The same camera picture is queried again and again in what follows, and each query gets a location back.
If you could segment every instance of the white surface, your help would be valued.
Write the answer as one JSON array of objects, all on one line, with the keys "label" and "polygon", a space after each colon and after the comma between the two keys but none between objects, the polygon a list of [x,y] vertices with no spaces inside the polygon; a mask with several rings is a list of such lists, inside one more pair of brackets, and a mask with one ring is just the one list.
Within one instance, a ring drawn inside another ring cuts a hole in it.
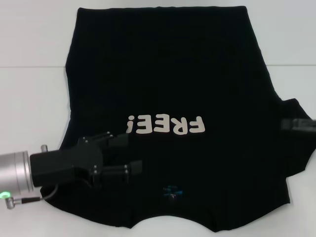
[{"label": "white surface", "polygon": [[[316,64],[316,2],[312,0],[0,0],[0,154],[58,149],[69,120],[63,66],[79,7],[246,5],[267,64]],[[316,119],[316,66],[268,67],[282,99],[297,98]],[[316,155],[307,170],[288,179],[292,203],[245,227],[214,234],[185,219],[157,217],[132,230],[89,222],[46,202],[13,211],[0,200],[6,237],[315,237]]]},{"label": "white surface", "polygon": [[314,0],[0,0],[0,66],[64,66],[79,7],[236,5],[267,64],[316,64]]}]

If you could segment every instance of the t-shirt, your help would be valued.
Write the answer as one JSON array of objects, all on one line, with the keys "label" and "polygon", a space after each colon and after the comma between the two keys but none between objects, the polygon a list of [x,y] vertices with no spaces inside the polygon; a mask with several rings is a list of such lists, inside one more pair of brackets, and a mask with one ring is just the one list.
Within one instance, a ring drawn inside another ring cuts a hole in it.
[{"label": "t-shirt", "polygon": [[290,202],[285,180],[316,148],[314,135],[281,131],[282,119],[309,117],[276,94],[243,6],[80,8],[66,72],[61,149],[129,133],[107,165],[143,161],[128,185],[65,184],[48,201],[94,222],[170,215],[238,228]]}]

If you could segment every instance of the silver cylinder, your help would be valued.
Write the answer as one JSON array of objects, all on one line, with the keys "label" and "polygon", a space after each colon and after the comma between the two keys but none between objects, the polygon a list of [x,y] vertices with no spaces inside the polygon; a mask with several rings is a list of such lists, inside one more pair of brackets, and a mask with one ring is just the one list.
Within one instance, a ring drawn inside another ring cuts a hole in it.
[{"label": "silver cylinder", "polygon": [[30,158],[27,152],[0,156],[0,193],[10,192],[11,196],[33,191]]}]

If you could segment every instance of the robotic arm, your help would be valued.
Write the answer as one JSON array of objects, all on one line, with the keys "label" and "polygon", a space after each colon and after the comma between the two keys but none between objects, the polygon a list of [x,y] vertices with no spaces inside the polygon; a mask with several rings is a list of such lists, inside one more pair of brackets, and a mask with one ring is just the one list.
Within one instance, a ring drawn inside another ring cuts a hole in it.
[{"label": "robotic arm", "polygon": [[[128,146],[128,134],[113,136],[110,132],[94,137],[82,137],[77,146],[28,155],[17,152],[0,156],[0,198],[5,199],[8,209],[16,204],[40,201],[52,197],[58,184],[82,180],[92,188],[99,188],[112,181],[128,183],[129,177],[142,173],[142,161],[119,166],[106,166],[103,153]],[[14,198],[32,192],[34,187],[55,185],[47,197]]]}]

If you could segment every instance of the led indicator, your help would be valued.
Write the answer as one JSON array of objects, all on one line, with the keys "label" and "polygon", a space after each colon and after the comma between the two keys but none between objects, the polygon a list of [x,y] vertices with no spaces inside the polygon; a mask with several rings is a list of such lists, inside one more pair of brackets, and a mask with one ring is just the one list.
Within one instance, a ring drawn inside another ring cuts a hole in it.
[{"label": "led indicator", "polygon": [[6,199],[6,198],[9,198],[11,197],[11,193],[9,192],[2,192],[0,193],[0,199]]}]

